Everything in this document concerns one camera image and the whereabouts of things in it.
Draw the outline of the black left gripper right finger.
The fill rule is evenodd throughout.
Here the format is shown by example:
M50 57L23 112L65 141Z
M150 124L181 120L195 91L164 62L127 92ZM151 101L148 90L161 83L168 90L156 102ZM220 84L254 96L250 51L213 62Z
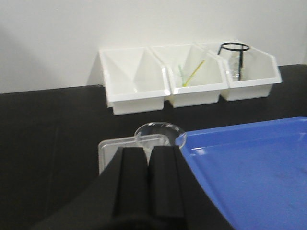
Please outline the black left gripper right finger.
M163 219L184 219L174 146L155 146L148 166L150 212Z

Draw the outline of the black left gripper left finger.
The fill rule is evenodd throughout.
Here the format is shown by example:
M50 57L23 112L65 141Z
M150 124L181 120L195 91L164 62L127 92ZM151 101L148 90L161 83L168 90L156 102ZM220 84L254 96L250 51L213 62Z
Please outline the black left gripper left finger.
M141 147L122 150L116 216L149 214L149 181L146 154Z

